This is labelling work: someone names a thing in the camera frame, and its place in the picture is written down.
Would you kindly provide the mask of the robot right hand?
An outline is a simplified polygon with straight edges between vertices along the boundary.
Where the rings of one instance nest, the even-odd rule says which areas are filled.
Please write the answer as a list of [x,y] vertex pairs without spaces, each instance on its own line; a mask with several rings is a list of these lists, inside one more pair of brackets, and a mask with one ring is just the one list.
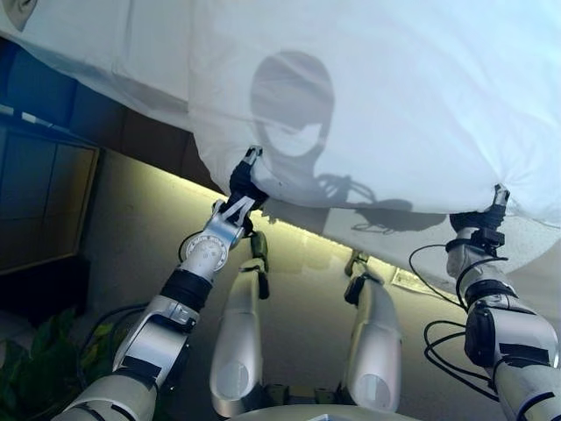
[[501,184],[494,186],[494,199],[484,211],[450,214],[449,220],[455,232],[465,228],[489,229],[496,231],[506,215],[510,192]]

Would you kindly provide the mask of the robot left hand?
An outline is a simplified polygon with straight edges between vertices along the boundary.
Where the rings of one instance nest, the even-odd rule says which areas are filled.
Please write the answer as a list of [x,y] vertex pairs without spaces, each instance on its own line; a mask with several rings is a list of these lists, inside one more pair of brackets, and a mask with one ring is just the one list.
[[268,194],[260,190],[252,181],[252,168],[257,159],[262,155],[260,146],[251,146],[244,158],[234,168],[230,177],[229,206],[234,205],[244,197],[253,200],[252,211],[259,209],[269,198]]

